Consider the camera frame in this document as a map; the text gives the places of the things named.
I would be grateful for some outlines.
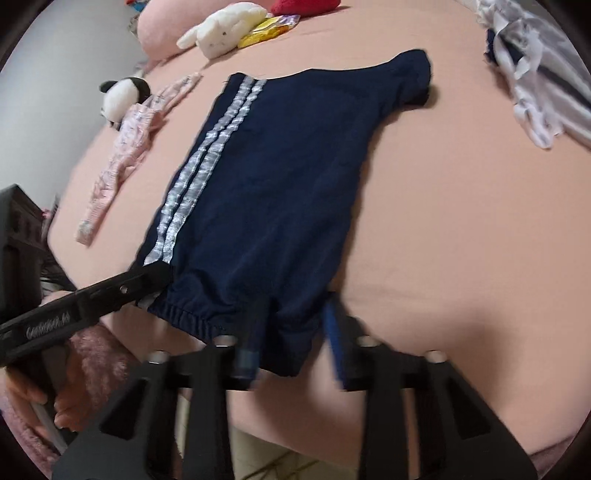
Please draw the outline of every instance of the pink pillow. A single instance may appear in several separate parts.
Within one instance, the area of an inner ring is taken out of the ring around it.
[[[258,0],[269,10],[275,0]],[[181,50],[177,40],[189,28],[227,7],[231,0],[151,0],[138,19],[138,38],[151,60],[164,60]]]

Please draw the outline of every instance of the tile floor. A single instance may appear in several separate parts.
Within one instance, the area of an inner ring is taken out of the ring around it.
[[[189,402],[179,397],[177,410],[177,443],[184,450]],[[265,442],[236,428],[230,429],[232,462],[236,480],[355,480],[355,471],[319,462],[315,459],[291,452],[282,446]],[[281,458],[275,468],[252,475],[273,460]]]

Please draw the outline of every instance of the pink bed sheet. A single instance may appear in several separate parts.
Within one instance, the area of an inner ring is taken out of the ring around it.
[[[203,69],[123,185],[90,248],[74,240],[116,132],[72,172],[50,245],[80,287],[126,270],[212,102],[234,72],[278,77],[377,64],[410,48],[433,62],[426,108],[376,132],[335,286],[371,332],[401,351],[446,351],[528,452],[573,434],[591,406],[591,155],[561,137],[536,148],[482,61],[485,32],[452,0],[346,0],[272,41],[208,63],[196,49],[155,69],[153,89]],[[278,108],[288,108],[289,102]],[[197,340],[134,307],[105,319],[143,359]],[[298,378],[263,372],[231,393],[238,427],[351,465],[363,394],[343,393],[326,345]]]

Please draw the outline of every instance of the pink garment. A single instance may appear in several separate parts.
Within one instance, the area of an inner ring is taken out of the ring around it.
[[[72,337],[72,346],[82,357],[82,370],[93,412],[99,411],[113,390],[125,382],[129,368],[138,363],[135,357],[102,324]],[[36,432],[17,415],[0,382],[0,410],[8,428],[37,468],[51,477],[51,467],[59,458]]]
[[[92,243],[121,185],[144,160],[154,132],[164,125],[164,117],[193,90],[200,78],[200,73],[187,75],[127,111],[109,165],[95,183],[90,203],[78,226],[77,242]]]

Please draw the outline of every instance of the human hand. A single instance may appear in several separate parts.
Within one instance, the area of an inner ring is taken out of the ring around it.
[[[70,345],[66,364],[66,381],[57,394],[54,408],[54,422],[58,428],[68,428],[79,432],[87,425],[92,413],[90,395],[86,389],[86,377],[82,370],[82,359]],[[41,391],[26,375],[16,368],[6,368],[7,396],[15,412],[23,422],[39,436],[49,440],[31,402],[45,404],[47,395]]]

